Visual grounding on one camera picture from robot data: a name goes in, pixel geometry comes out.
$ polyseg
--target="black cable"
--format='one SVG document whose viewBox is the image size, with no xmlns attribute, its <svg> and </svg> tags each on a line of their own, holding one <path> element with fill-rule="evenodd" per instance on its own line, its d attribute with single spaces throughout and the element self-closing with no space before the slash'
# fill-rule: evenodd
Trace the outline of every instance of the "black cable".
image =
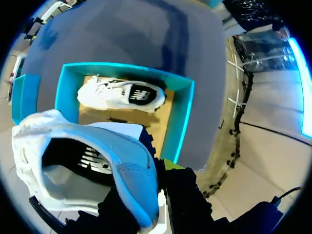
<svg viewBox="0 0 312 234">
<path fill-rule="evenodd" d="M 255 128 L 260 128 L 260 129 L 262 129 L 262 130 L 266 130 L 266 131 L 269 131 L 269 132 L 272 132 L 272 133 L 276 133 L 276 134 L 279 134 L 279 135 L 281 135 L 281 136 L 288 137 L 288 138 L 290 138 L 290 139 L 296 140 L 296 141 L 298 141 L 298 142 L 300 142 L 300 143 L 303 143 L 303 144 L 305 144 L 305 145 L 312 146 L 312 144 L 309 144 L 309 143 L 307 143 L 307 142 L 305 142 L 305 141 L 303 141 L 303 140 L 300 140 L 300 139 L 298 139 L 298 138 L 295 138 L 295 137 L 290 136 L 290 135 L 285 134 L 285 133 L 281 133 L 281 132 L 278 132 L 278 131 L 275 131 L 275 130 L 272 130 L 272 129 L 269 129 L 269 128 L 261 127 L 261 126 L 258 126 L 258 125 L 254 125 L 254 124 L 251 124 L 251 123 L 246 123 L 246 122 L 241 122 L 241 123 L 242 123 L 242 124 L 245 124 L 245 125 L 249 125 L 249 126 L 255 127 Z"/>
<path fill-rule="evenodd" d="M 293 189 L 290 189 L 288 192 L 285 192 L 282 196 L 278 197 L 277 199 L 274 199 L 272 201 L 272 203 L 275 205 L 276 203 L 278 203 L 281 199 L 283 199 L 284 197 L 286 197 L 288 194 L 291 194 L 294 191 L 298 191 L 298 190 L 302 190 L 302 187 L 296 187 Z"/>
</svg>

